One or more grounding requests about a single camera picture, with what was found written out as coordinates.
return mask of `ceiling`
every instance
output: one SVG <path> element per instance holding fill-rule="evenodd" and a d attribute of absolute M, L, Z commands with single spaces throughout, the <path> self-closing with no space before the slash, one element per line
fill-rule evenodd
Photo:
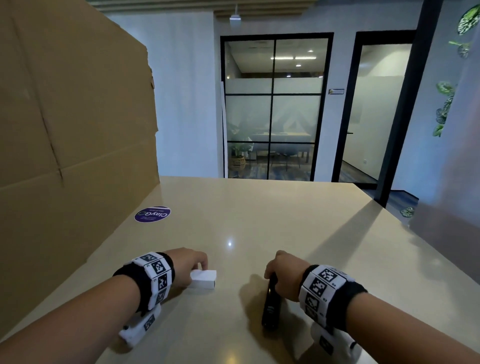
<path fill-rule="evenodd" d="M 301 15 L 315 0 L 87 0 L 101 12 L 213 11 L 217 18 Z"/>
<path fill-rule="evenodd" d="M 231 54 L 242 73 L 268 73 L 273 67 L 272 40 L 229 42 Z M 276 41 L 275 72 L 323 72 L 328 40 L 281 39 Z M 300 60 L 296 57 L 316 57 Z"/>

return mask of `plant pot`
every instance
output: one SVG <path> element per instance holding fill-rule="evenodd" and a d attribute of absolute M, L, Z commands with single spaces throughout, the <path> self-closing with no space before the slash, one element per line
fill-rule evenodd
<path fill-rule="evenodd" d="M 244 156 L 232 156 L 228 166 L 230 170 L 242 170 L 245 168 L 245 164 Z"/>

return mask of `wristband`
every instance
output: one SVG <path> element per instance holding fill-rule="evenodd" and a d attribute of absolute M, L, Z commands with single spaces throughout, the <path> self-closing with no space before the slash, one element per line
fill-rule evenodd
<path fill-rule="evenodd" d="M 331 266 L 310 266 L 300 284 L 300 307 L 322 327 L 346 331 L 347 307 L 367 290 L 348 274 Z"/>
<path fill-rule="evenodd" d="M 132 278 L 140 290 L 140 304 L 137 312 L 152 310 L 167 296 L 175 279 L 172 259 L 165 253 L 150 252 L 126 263 L 113 275 Z"/>

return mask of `beige tabletop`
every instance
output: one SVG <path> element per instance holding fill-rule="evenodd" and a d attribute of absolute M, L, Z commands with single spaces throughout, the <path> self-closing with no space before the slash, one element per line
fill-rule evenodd
<path fill-rule="evenodd" d="M 133 257 L 187 246 L 208 253 L 215 290 L 186 289 L 170 298 L 132 351 L 112 345 L 99 363 L 320 362 L 312 321 L 297 303 L 283 306 L 276 334 L 262 333 L 264 268 L 283 249 L 342 269 L 374 295 L 480 352 L 480 286 L 353 184 L 162 177 L 139 209 L 149 206 L 172 212 L 142 224 L 133 211 L 16 330 Z M 371 362 L 363 352 L 360 363 Z"/>

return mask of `purple sticker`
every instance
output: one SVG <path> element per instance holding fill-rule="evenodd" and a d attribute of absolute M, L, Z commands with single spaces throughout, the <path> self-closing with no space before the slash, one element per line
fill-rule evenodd
<path fill-rule="evenodd" d="M 170 215 L 171 210 L 165 206 L 153 206 L 144 208 L 135 214 L 135 220 L 138 222 L 155 222 Z"/>

